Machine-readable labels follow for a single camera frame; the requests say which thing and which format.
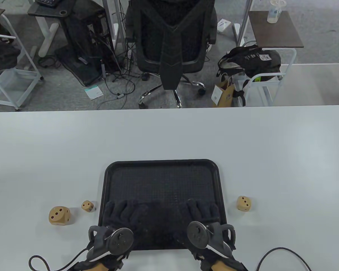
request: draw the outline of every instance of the black bag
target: black bag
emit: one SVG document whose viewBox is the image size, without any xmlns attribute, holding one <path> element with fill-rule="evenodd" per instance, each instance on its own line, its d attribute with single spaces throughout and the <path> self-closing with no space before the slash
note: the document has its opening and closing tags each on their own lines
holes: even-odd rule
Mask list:
<svg viewBox="0 0 339 271">
<path fill-rule="evenodd" d="M 0 70 L 16 67 L 21 50 L 0 40 Z"/>
<path fill-rule="evenodd" d="M 277 51 L 263 51 L 257 45 L 236 47 L 224 55 L 218 62 L 217 77 L 244 72 L 252 78 L 260 73 L 279 73 L 281 58 Z M 274 76 L 262 76 L 261 81 L 268 81 Z"/>
</svg>

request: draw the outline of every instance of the chair wheel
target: chair wheel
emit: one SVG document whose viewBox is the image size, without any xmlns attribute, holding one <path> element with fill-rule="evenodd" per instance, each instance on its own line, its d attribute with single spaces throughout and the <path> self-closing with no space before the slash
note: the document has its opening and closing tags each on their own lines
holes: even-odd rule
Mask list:
<svg viewBox="0 0 339 271">
<path fill-rule="evenodd" d="M 141 74 L 141 79 L 142 79 L 142 81 L 148 81 L 148 80 L 149 80 L 149 76 L 150 76 L 149 73 L 143 73 L 143 74 Z"/>
<path fill-rule="evenodd" d="M 148 105 L 146 105 L 146 104 L 144 104 L 144 103 L 138 104 L 138 107 L 139 107 L 140 109 L 148 109 Z"/>
<path fill-rule="evenodd" d="M 204 94 L 206 94 L 206 89 L 199 89 L 199 90 L 198 90 L 198 94 L 199 94 L 200 96 L 204 96 Z"/>
</svg>

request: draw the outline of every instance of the black keyboard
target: black keyboard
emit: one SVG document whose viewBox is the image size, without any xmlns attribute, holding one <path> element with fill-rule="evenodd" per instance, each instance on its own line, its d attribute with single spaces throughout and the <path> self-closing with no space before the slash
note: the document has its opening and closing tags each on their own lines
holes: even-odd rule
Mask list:
<svg viewBox="0 0 339 271">
<path fill-rule="evenodd" d="M 39 5 L 48 6 L 50 8 L 56 8 L 61 1 L 62 0 L 35 0 Z"/>
</svg>

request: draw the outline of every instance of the plastic cup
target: plastic cup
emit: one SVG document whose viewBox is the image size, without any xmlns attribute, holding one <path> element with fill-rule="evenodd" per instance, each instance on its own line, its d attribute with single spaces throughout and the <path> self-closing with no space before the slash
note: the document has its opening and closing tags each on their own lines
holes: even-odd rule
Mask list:
<svg viewBox="0 0 339 271">
<path fill-rule="evenodd" d="M 277 23 L 282 10 L 286 7 L 285 0 L 271 0 L 271 8 L 268 14 L 269 23 Z"/>
</svg>

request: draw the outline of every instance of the chrome chair base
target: chrome chair base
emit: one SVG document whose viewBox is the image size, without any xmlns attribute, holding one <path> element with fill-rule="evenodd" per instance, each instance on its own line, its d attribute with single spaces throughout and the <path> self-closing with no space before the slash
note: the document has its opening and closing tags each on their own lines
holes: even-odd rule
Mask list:
<svg viewBox="0 0 339 271">
<path fill-rule="evenodd" d="M 154 75 L 156 77 L 159 77 L 159 75 L 155 74 L 155 73 L 151 73 L 151 75 Z M 200 89 L 198 90 L 198 94 L 200 96 L 203 96 L 205 93 L 206 93 L 206 87 L 203 83 L 201 82 L 198 82 L 198 81 L 190 81 L 188 79 L 188 77 L 186 76 L 182 76 L 185 80 L 181 80 L 181 83 L 185 83 L 185 84 L 190 84 L 192 86 L 198 86 L 200 87 Z M 143 99 L 146 98 L 148 95 L 152 94 L 154 91 L 156 91 L 157 89 L 159 89 L 160 87 L 162 86 L 162 84 L 158 85 L 158 86 L 155 86 L 154 88 L 146 91 L 144 94 L 142 94 L 142 96 L 140 97 L 140 100 L 138 102 L 138 106 L 140 109 L 147 109 L 148 106 L 143 103 Z M 172 94 L 173 94 L 173 98 L 175 99 L 175 102 L 176 102 L 176 106 L 177 108 L 182 108 L 182 102 L 181 102 L 181 99 L 180 97 L 178 96 L 177 94 L 177 90 L 176 89 L 173 89 L 172 90 Z"/>
</svg>

